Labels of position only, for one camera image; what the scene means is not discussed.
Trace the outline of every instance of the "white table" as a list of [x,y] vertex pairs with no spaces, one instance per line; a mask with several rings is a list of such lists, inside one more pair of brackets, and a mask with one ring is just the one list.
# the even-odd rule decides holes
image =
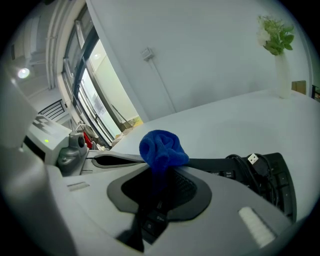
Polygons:
[[319,197],[320,103],[301,93],[280,99],[272,91],[257,91],[171,114],[136,127],[112,151],[138,155],[142,137],[156,129],[176,134],[190,158],[281,153],[293,180],[298,220]]

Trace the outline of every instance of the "potted plant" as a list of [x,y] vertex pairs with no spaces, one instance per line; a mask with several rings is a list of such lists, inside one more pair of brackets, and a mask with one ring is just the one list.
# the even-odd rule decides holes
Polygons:
[[274,55],[278,81],[277,91],[281,98],[287,99],[291,92],[291,80],[285,50],[293,50],[291,43],[295,38],[294,26],[286,26],[282,20],[270,16],[259,16],[258,22],[258,43]]

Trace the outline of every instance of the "blue towel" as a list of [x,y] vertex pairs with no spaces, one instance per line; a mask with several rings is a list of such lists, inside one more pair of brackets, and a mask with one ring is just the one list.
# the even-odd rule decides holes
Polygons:
[[148,132],[139,145],[140,155],[152,169],[152,191],[156,195],[168,185],[166,170],[189,162],[177,135],[166,130]]

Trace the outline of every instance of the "white wall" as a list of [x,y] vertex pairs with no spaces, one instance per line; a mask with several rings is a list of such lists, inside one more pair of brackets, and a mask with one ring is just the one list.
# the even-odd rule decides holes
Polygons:
[[[276,86],[274,56],[258,45],[256,33],[258,15],[291,20],[278,2],[86,2],[112,65],[119,63],[114,69],[121,83],[125,76],[150,120],[172,112],[162,84],[141,57],[146,47],[155,53],[154,64],[178,112]],[[306,80],[309,86],[308,61],[298,33],[292,47],[293,51],[286,51],[291,79]]]

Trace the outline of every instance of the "white vase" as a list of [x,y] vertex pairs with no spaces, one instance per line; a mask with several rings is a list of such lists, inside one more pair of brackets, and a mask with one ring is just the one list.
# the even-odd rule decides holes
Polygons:
[[288,99],[291,93],[289,63],[285,53],[274,56],[277,78],[277,94],[280,98]]

